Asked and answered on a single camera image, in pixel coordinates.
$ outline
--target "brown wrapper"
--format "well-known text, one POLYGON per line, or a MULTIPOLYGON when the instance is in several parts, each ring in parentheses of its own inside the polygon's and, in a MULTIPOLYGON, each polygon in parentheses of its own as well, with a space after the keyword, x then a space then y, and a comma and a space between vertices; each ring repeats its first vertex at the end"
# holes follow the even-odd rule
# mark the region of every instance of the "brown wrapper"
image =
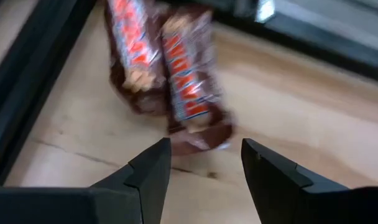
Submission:
POLYGON ((113 88, 134 112, 165 115, 168 84, 154 1, 107 0, 104 17, 113 88))
POLYGON ((233 117, 221 102, 212 41, 211 11, 180 7, 163 24, 172 113, 168 114, 173 154, 184 155, 226 146, 233 117))

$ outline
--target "light wood floor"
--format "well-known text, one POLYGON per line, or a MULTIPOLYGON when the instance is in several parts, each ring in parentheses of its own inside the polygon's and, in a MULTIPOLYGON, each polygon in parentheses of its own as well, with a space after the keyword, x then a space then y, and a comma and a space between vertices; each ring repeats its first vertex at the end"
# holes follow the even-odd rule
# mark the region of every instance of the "light wood floor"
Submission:
MULTIPOLYGON (((173 160, 162 223, 259 223, 242 138, 348 187, 378 185, 378 83, 215 28, 218 80, 238 131, 224 151, 173 160)), ((164 136, 163 118, 133 115, 114 94, 108 55, 96 7, 6 185, 89 186, 164 136)))

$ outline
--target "glass panel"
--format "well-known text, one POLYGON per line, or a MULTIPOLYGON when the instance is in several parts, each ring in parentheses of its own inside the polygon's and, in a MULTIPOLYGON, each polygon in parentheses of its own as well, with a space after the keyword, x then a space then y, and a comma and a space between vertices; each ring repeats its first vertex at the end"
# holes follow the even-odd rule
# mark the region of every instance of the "glass panel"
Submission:
POLYGON ((275 0, 275 4, 279 13, 378 50, 378 11, 353 1, 275 0))
POLYGON ((358 1, 358 2, 361 2, 361 3, 366 4, 368 6, 378 8, 378 0, 349 0, 349 1, 358 1))
POLYGON ((38 0, 0 1, 0 62, 38 0))

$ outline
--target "candy bar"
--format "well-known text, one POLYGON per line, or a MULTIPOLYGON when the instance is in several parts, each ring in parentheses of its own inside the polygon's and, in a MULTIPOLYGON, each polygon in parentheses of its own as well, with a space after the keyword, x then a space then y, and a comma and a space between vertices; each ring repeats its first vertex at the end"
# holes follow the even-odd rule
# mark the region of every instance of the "candy bar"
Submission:
POLYGON ((222 105, 215 80, 211 35, 211 11, 198 6, 176 9, 162 27, 174 155, 226 146, 233 133, 232 115, 222 105))
POLYGON ((139 114, 166 113, 159 13, 152 0, 107 0, 110 82, 139 114))

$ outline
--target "robotic claw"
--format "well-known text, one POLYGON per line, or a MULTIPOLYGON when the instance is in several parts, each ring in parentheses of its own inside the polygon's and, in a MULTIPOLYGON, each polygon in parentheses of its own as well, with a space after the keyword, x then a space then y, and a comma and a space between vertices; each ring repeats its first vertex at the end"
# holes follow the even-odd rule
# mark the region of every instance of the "robotic claw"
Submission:
MULTIPOLYGON (((262 224, 378 223, 378 187, 348 189, 243 139, 242 162, 262 224)), ((160 223, 170 140, 88 188, 0 187, 0 223, 160 223)))

